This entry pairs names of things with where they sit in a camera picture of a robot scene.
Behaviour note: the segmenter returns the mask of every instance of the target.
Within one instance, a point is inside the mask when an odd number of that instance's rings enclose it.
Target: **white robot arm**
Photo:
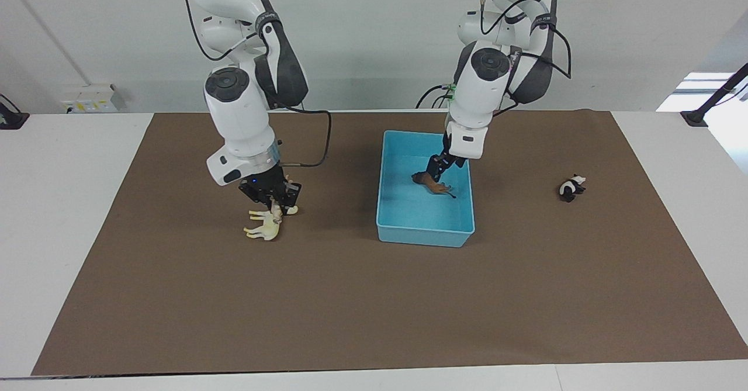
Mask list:
[[[434,181],[452,164],[462,167],[465,159],[479,159],[503,99],[511,98],[515,106],[538,100],[557,68],[553,63],[556,0],[493,0],[504,10],[500,15],[484,11],[485,1],[481,0],[480,11],[469,11],[459,24],[459,37],[466,46],[454,77],[444,149],[432,156],[425,172]]]
[[[308,92],[304,70],[269,0],[192,1],[211,14],[200,26],[202,43],[233,62],[215,69],[205,83],[206,104],[226,140],[208,158],[209,172],[219,185],[241,180],[250,199],[268,209],[279,205],[285,214],[296,205],[301,185],[283,174],[267,111],[302,102]]]

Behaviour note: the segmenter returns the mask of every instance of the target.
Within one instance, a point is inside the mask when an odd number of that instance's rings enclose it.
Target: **black and white toy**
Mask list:
[[[561,199],[566,202],[574,201],[577,195],[584,193],[585,188],[584,186],[582,186],[582,184],[586,180],[587,178],[582,178],[581,176],[574,173],[574,176],[571,179],[561,184],[561,188],[559,188],[559,195],[561,195]]]

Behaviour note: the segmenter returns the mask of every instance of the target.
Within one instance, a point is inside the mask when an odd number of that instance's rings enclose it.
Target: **electrical outlet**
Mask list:
[[[111,113],[126,108],[124,100],[113,85],[109,84],[94,84],[71,90],[63,95],[60,104],[66,113]]]

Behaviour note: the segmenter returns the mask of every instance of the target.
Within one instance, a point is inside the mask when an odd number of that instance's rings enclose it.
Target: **blue plastic tray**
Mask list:
[[[432,194],[411,180],[433,154],[441,153],[441,139],[441,134],[385,131],[376,212],[382,242],[459,248],[475,232],[469,162],[441,176],[456,199]]]

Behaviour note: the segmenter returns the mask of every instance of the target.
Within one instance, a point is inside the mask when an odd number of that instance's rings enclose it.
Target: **brown paper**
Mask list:
[[[323,116],[272,125],[284,160],[318,160]],[[500,116],[471,162],[467,244],[377,240],[383,132],[443,126],[335,115],[328,162],[288,170],[301,212],[266,243],[243,232],[262,208],[206,170],[209,116],[156,115],[34,375],[748,358],[608,112]],[[587,191],[567,204],[573,173]]]

